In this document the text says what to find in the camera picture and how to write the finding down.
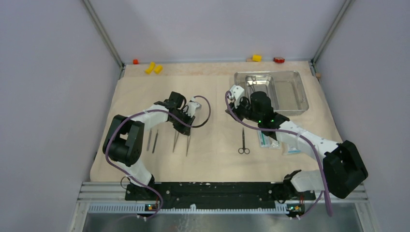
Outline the beige wrapping cloth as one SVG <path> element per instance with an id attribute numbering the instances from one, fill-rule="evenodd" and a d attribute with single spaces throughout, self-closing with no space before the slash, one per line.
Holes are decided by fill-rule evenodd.
<path id="1" fill-rule="evenodd" d="M 161 123 L 152 129 L 159 136 L 155 153 L 143 150 L 141 160 L 159 182 L 276 182 L 294 170 L 316 170 L 318 165 L 306 154 L 283 155 L 278 149 L 261 148 L 257 132 L 245 129 L 250 153 L 239 154 L 242 125 L 226 112 L 225 92 L 234 83 L 233 74 L 212 75 L 126 75 L 117 83 L 106 125 L 115 115 L 139 113 L 157 101 L 167 99 L 172 91 L 187 98 L 200 96 L 202 109 L 191 131 L 188 156 L 185 136 L 180 136 L 174 153 L 174 129 Z"/>

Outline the steel tweezers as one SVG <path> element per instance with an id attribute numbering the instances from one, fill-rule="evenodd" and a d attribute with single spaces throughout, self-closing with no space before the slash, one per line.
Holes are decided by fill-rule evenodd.
<path id="1" fill-rule="evenodd" d="M 190 140 L 191 140 L 191 136 L 188 135 L 187 136 L 187 144 L 186 144 L 186 157 L 188 156 L 188 152 L 189 152 Z"/>
<path id="2" fill-rule="evenodd" d="M 177 144 L 177 142 L 178 142 L 178 137 L 179 137 L 179 132 L 178 132 L 178 131 L 175 131 L 174 141 L 173 141 L 173 150 L 172 150 L 173 153 L 174 153 L 174 151 L 175 151 L 176 144 Z"/>

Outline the small steel instrument tray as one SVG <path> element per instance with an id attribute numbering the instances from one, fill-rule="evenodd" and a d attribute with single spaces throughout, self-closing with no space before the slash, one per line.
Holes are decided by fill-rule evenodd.
<path id="1" fill-rule="evenodd" d="M 279 102 L 277 91 L 274 83 L 274 79 L 271 75 L 268 74 L 251 74 L 245 77 L 245 86 L 246 86 L 246 97 L 250 98 L 250 95 L 253 93 L 249 86 L 250 77 L 254 76 L 257 84 L 255 87 L 255 92 L 261 91 L 264 92 L 271 100 L 273 109 L 276 111 L 279 109 Z"/>

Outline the steel forceps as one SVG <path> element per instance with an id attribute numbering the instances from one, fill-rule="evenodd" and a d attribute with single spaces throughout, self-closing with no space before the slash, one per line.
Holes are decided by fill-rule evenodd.
<path id="1" fill-rule="evenodd" d="M 255 77 L 251 76 L 250 81 L 249 81 L 249 86 L 250 86 L 250 89 L 252 90 L 252 92 L 255 92 L 255 87 L 254 86 L 256 84 L 257 84 L 257 81 L 256 81 Z"/>

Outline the teal white sterile packet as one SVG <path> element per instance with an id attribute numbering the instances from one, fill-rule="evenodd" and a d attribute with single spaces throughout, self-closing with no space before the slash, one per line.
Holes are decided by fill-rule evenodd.
<path id="1" fill-rule="evenodd" d="M 257 131 L 260 147 L 266 148 L 271 146 L 270 137 L 264 135 L 260 130 Z"/>

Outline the large steel tray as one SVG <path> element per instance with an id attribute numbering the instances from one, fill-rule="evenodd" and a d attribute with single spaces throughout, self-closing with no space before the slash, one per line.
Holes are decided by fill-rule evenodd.
<path id="1" fill-rule="evenodd" d="M 251 74 L 268 74 L 273 77 L 279 102 L 279 109 L 274 110 L 275 112 L 284 116 L 299 116 L 309 109 L 305 89 L 298 72 L 237 72 L 234 74 L 234 84 L 246 90 L 245 77 Z"/>

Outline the blue white sterile pouch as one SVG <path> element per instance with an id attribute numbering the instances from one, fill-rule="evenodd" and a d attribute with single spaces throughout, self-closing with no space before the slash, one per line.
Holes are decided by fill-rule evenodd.
<path id="1" fill-rule="evenodd" d="M 283 155 L 293 155 L 293 154 L 301 153 L 300 149 L 293 147 L 289 144 L 283 143 L 283 146 L 284 146 Z"/>

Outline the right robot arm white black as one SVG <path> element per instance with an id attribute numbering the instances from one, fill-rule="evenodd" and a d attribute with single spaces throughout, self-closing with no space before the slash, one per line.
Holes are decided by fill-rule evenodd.
<path id="1" fill-rule="evenodd" d="M 289 199 L 297 199 L 305 191 L 324 191 L 345 199 L 368 178 L 367 168 L 356 145 L 348 140 L 335 142 L 317 136 L 271 107 L 253 109 L 246 97 L 237 98 L 225 93 L 227 113 L 239 123 L 247 119 L 257 123 L 255 130 L 291 145 L 311 156 L 318 164 L 313 171 L 295 170 L 284 177 L 283 192 Z"/>

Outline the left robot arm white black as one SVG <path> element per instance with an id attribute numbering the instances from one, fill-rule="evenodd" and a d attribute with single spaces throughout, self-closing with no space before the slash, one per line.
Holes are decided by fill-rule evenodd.
<path id="1" fill-rule="evenodd" d="M 111 166 L 122 171 L 137 186 L 136 192 L 142 199 L 149 200 L 155 194 L 155 187 L 150 183 L 153 175 L 140 158 L 145 131 L 170 122 L 177 132 L 189 136 L 195 113 L 201 107 L 195 98 L 188 101 L 183 95 L 171 92 L 169 98 L 153 103 L 142 112 L 113 117 L 102 152 Z"/>

